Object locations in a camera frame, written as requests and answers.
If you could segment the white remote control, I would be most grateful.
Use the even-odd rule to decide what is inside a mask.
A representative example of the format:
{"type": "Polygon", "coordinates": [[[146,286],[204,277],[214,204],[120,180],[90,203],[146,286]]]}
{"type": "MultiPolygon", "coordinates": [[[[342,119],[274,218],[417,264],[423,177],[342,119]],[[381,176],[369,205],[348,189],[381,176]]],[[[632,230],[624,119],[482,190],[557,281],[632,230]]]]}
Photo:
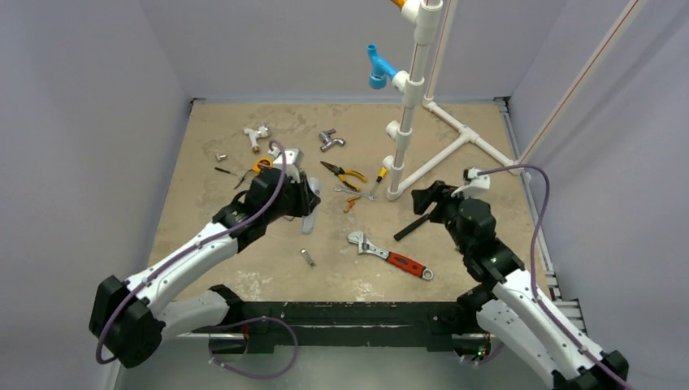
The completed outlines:
{"type": "Polygon", "coordinates": [[[313,201],[313,205],[311,207],[310,213],[302,218],[302,223],[301,223],[301,233],[304,235],[309,235],[315,227],[315,222],[316,222],[316,207],[320,203],[320,192],[321,192],[321,182],[318,178],[314,176],[310,176],[307,180],[309,189],[311,192],[314,194],[315,200],[313,201]]]}

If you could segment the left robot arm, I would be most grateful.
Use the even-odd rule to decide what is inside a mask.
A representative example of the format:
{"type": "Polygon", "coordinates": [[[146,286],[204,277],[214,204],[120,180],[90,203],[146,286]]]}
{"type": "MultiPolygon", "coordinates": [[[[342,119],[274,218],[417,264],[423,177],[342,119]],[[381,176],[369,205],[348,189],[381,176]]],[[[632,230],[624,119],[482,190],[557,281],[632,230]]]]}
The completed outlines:
{"type": "Polygon", "coordinates": [[[242,310],[225,301],[219,289],[196,301],[176,297],[211,268],[261,239],[270,223],[283,217],[313,223],[320,192],[319,179],[303,171],[290,175],[268,168],[175,252],[125,279],[105,278],[97,286],[89,320],[89,330],[97,337],[97,363],[118,361],[133,368],[168,336],[209,326],[235,331],[242,310]]]}

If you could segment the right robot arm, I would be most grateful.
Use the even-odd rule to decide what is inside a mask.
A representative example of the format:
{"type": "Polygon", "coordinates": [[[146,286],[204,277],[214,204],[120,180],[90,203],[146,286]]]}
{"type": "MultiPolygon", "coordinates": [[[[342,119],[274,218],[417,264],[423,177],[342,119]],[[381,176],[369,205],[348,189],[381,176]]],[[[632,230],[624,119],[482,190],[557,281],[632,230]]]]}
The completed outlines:
{"type": "Polygon", "coordinates": [[[458,324],[479,327],[517,354],[550,389],[628,389],[629,363],[605,352],[576,327],[533,280],[523,261],[496,234],[485,201],[436,181],[412,192],[414,213],[429,214],[452,237],[478,286],[460,296],[458,324]]]}

